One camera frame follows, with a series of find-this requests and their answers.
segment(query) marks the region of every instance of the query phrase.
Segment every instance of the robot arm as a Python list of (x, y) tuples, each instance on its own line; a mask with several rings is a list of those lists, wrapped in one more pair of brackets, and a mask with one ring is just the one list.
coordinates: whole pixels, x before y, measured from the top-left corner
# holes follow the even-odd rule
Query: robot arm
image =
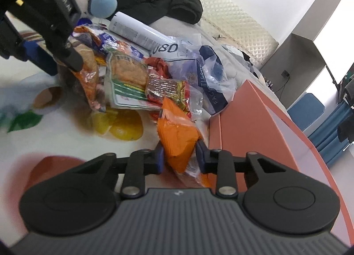
[[(74, 71), (81, 70), (83, 60), (68, 42), (81, 15), (75, 0), (0, 0), (0, 55), (5, 59), (14, 56), (27, 61), (30, 57), (25, 41), (6, 17), (6, 11), (41, 34), (55, 57)], [(39, 67), (51, 75), (56, 74), (56, 67)]]

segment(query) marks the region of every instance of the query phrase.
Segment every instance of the blue plush ball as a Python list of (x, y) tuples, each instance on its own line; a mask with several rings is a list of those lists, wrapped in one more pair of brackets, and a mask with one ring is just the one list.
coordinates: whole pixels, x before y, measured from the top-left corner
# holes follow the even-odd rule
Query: blue plush ball
[(106, 19), (117, 9), (117, 0), (90, 0), (88, 12), (99, 19)]

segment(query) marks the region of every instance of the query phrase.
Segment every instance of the metal pin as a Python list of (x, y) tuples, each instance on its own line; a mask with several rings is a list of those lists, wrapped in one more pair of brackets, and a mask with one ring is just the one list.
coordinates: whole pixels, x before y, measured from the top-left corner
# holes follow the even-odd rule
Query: metal pin
[(140, 189), (135, 186), (127, 186), (123, 188), (122, 192), (125, 195), (134, 196), (140, 192)]
[(219, 188), (219, 193), (222, 195), (230, 196), (236, 193), (236, 189), (231, 186), (223, 186)]

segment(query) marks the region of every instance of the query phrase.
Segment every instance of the power outlet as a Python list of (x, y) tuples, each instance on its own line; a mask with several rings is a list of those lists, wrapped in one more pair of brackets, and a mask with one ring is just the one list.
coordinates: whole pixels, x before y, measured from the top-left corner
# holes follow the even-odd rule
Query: power outlet
[(286, 70), (284, 70), (284, 71), (282, 72), (281, 76), (284, 77), (284, 78), (288, 78), (288, 77), (290, 76), (290, 73), (287, 72)]

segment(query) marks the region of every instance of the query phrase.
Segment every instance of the yellow fruit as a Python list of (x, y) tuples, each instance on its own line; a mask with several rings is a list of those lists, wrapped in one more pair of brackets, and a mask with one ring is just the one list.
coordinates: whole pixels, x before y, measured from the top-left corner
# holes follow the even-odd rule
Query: yellow fruit
[(109, 117), (105, 113), (92, 114), (93, 128), (99, 134), (105, 134), (109, 130), (109, 127), (112, 125), (112, 123), (110, 122)]
[(139, 113), (136, 110), (120, 109), (109, 132), (121, 140), (138, 140), (144, 133)]
[(106, 107), (106, 115), (109, 121), (109, 125), (113, 125), (119, 112), (120, 109), (113, 109), (109, 106)]

